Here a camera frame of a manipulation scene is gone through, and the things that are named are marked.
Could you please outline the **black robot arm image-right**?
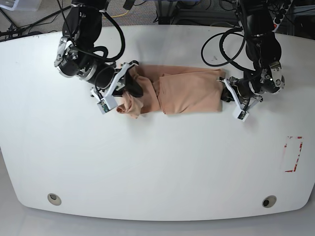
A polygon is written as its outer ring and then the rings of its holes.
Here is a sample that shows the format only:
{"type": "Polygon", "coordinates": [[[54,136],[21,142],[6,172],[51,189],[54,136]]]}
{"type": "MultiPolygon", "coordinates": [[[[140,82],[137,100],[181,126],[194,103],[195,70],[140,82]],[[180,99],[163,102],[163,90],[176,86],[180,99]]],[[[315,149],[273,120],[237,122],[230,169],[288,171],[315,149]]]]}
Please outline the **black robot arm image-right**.
{"type": "Polygon", "coordinates": [[[280,59],[282,49],[275,37],[273,19],[265,0],[235,1],[239,23],[244,30],[246,54],[254,72],[244,71],[244,78],[234,86],[242,100],[264,93],[276,94],[285,86],[280,59]]]}

